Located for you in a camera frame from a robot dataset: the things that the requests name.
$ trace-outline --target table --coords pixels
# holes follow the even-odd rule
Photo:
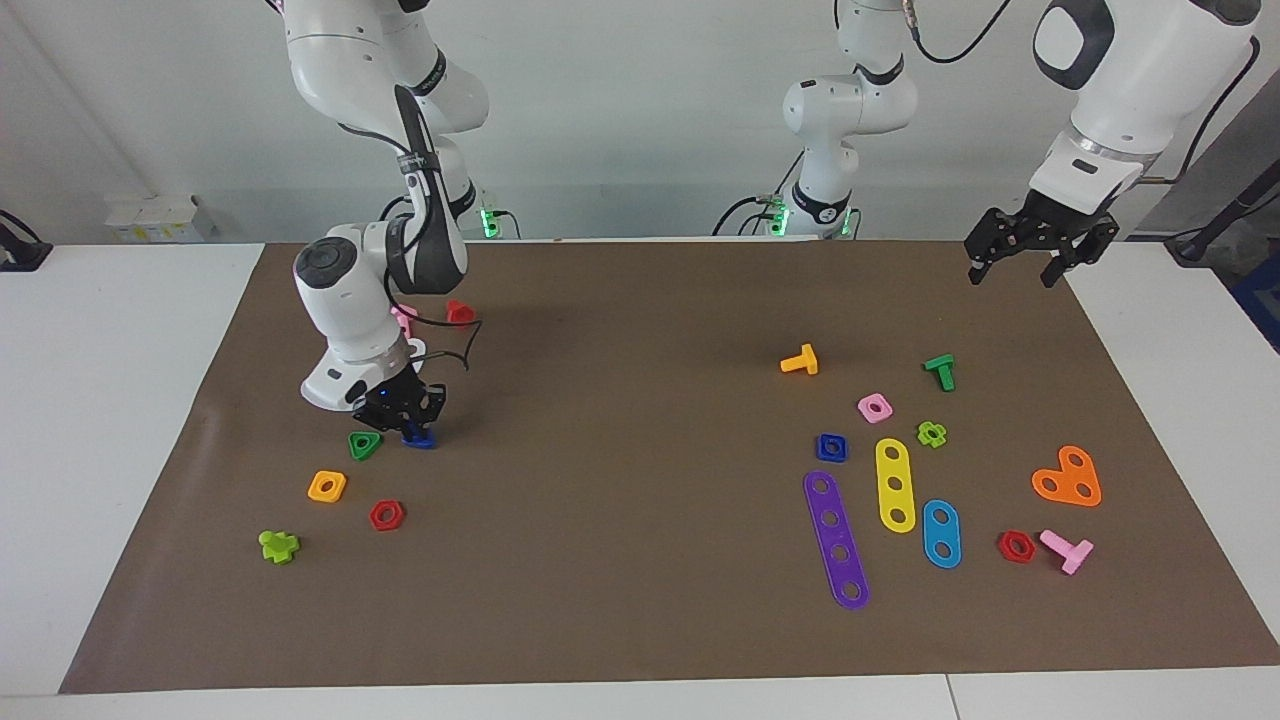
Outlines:
[[[0,278],[0,716],[1265,717],[1280,669],[50,697],[261,246],[60,247]],[[1272,633],[1280,357],[1217,281],[1120,245],[1073,288]]]

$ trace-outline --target pink piece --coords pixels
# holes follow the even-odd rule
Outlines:
[[[883,423],[893,416],[893,406],[884,400],[881,393],[868,395],[867,397],[858,401],[858,411],[867,418],[870,424]]]
[[[1053,530],[1044,530],[1041,533],[1041,542],[1048,546],[1048,548],[1053,552],[1062,556],[1062,571],[1068,575],[1074,575],[1075,571],[1080,569],[1080,564],[1084,562],[1084,559],[1093,552],[1092,542],[1080,541],[1080,544],[1071,544]]]
[[[417,310],[410,307],[408,305],[402,305],[401,307],[404,307],[410,313],[417,315]],[[404,333],[404,338],[406,340],[412,340],[413,338],[413,320],[411,320],[410,316],[406,315],[404,313],[401,313],[399,307],[396,307],[396,306],[392,306],[392,316],[396,318],[396,323],[399,324],[401,332]]]

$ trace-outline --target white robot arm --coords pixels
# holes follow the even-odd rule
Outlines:
[[[804,165],[785,196],[788,233],[838,232],[858,172],[849,138],[904,128],[915,114],[901,0],[841,0],[838,13],[837,37],[855,63],[852,74],[797,82],[783,100],[787,127],[804,142]]]
[[[1107,209],[1169,147],[1179,123],[1238,68],[1257,40],[1260,0],[1053,0],[1036,63],[1079,100],[1030,181],[1023,209],[996,208],[965,240],[969,278],[1023,250],[1050,250],[1052,287],[1096,263],[1119,232]]]
[[[284,17],[298,92],[343,129],[385,142],[413,208],[407,218],[338,225],[298,255],[298,293],[329,342],[302,396],[407,442],[425,441],[445,396],[417,377],[390,292],[445,293],[466,274],[454,218],[476,192],[457,146],[431,132],[472,129],[489,113],[480,82],[428,33],[429,1],[269,0]]]

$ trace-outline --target red hexagonal nut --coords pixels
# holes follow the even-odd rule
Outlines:
[[[383,500],[369,511],[369,521],[379,533],[394,530],[404,521],[404,506],[398,500]]]
[[[1021,530],[1009,530],[1000,536],[1000,553],[1010,562],[1028,564],[1036,557],[1036,543]]]

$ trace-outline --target white wall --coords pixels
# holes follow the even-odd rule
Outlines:
[[[310,240],[370,219],[398,188],[381,146],[297,96],[280,20],[260,0],[5,4],[141,182],[198,195],[228,240]],[[920,0],[925,42],[937,54],[959,49],[996,5]],[[915,120],[859,141],[864,237],[957,237],[989,205],[1016,209],[1073,104],[1032,61],[1043,5],[1014,3],[956,65],[908,50],[922,96]],[[828,0],[435,0],[428,13],[445,53],[493,99],[489,124],[457,138],[472,174],[530,236],[709,232],[730,202],[771,191],[799,150],[782,123],[786,88],[849,70]],[[1280,65],[1280,44],[1268,41],[1280,38],[1277,15],[1266,10],[1260,68],[1216,128]],[[84,192],[116,191],[105,174],[69,183],[58,152],[32,160],[42,128],[61,120],[49,102],[10,110],[14,86],[32,94],[0,73],[5,117],[22,117],[20,140],[0,143],[0,168],[17,168],[50,200],[14,195],[6,177],[0,204],[50,227]],[[1193,126],[1157,172],[1172,172]],[[1117,214],[1132,227],[1162,192],[1138,190]],[[95,237],[81,215],[61,240]]]

